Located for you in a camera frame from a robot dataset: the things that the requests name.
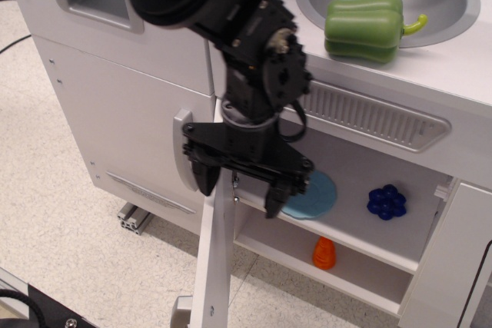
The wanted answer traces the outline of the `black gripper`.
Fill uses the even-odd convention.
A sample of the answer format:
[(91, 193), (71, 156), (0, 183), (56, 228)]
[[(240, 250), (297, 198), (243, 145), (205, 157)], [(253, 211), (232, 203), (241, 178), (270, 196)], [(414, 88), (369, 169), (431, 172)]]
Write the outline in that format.
[(292, 194), (303, 194), (314, 164), (281, 138), (273, 126), (243, 130), (226, 123), (191, 123), (182, 128), (187, 138), (184, 153), (204, 196), (214, 190), (222, 168), (270, 184), (264, 209), (266, 218), (280, 213)]

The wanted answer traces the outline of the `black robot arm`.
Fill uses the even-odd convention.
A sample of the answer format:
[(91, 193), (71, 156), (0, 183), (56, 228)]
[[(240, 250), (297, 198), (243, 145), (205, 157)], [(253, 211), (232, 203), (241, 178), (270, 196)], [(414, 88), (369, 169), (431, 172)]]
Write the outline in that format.
[(210, 41), (226, 64), (222, 122), (187, 123), (183, 152), (204, 195), (228, 169), (268, 183), (264, 207), (276, 217), (303, 194), (314, 165), (293, 148), (302, 132), (284, 135), (281, 112), (310, 91), (311, 73), (293, 15), (281, 0), (129, 0), (144, 21), (188, 28)]

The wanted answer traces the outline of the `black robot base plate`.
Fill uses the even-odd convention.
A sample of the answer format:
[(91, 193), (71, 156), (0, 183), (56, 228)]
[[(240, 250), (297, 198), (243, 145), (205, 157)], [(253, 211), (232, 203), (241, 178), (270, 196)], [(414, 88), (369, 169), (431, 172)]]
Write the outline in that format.
[(27, 317), (1, 318), (1, 327), (96, 327), (87, 318), (30, 285), (26, 293), (2, 287), (1, 298), (19, 302), (27, 309)]

